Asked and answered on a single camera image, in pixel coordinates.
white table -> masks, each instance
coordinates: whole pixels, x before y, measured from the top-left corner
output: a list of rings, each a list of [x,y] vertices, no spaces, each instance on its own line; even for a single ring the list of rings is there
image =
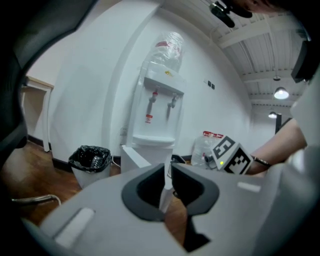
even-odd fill
[[[49,121],[48,121],[48,111],[49,111],[49,102],[50,102],[50,94],[51,91],[54,89],[52,84],[47,82],[38,80],[31,76],[28,76],[29,81],[27,83],[27,87],[22,88],[22,106],[25,103],[25,96],[26,93],[33,90],[41,90],[45,91],[43,105],[42,105],[42,141],[43,141],[43,148],[44,151],[49,152]]]

bracelet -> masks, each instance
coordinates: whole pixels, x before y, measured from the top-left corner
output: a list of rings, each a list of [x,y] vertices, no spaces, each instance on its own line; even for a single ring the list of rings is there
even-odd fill
[[[260,159],[260,158],[258,158],[258,157],[256,157],[256,156],[253,156],[253,155],[252,155],[252,158],[253,158],[253,161],[258,162],[259,164],[262,164],[263,166],[266,166],[266,167],[271,167],[271,166],[272,166],[272,165],[271,165],[270,163],[268,163],[267,161],[262,160],[262,159]]]

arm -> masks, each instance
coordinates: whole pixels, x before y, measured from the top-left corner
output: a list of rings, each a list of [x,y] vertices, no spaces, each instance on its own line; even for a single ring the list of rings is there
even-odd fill
[[[305,137],[297,121],[290,120],[272,139],[252,153],[253,156],[263,159],[271,165],[285,161],[294,152],[307,146]],[[266,171],[268,168],[254,162],[247,174],[255,175]]]

wooden floor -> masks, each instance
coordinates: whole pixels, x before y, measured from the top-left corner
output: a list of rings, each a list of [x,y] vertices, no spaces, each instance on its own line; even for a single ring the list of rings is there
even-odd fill
[[[119,173],[118,167],[111,166],[110,175]],[[0,171],[0,179],[14,199],[53,194],[63,203],[81,190],[72,173],[54,168],[51,152],[46,153],[42,147],[31,142],[11,154]],[[57,206],[57,202],[24,206],[20,208],[20,215],[39,225]],[[173,197],[165,216],[165,225],[180,244],[185,239],[186,223],[186,208]]]

plastic bottle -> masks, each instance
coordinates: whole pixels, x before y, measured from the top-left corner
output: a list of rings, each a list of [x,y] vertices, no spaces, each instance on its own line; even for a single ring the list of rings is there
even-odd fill
[[[202,169],[209,169],[205,161],[205,155],[211,155],[211,148],[218,142],[223,135],[204,131],[194,143],[194,150],[191,157],[191,164]]]
[[[180,70],[183,58],[184,39],[176,32],[162,33],[150,51],[150,61],[169,69]]]

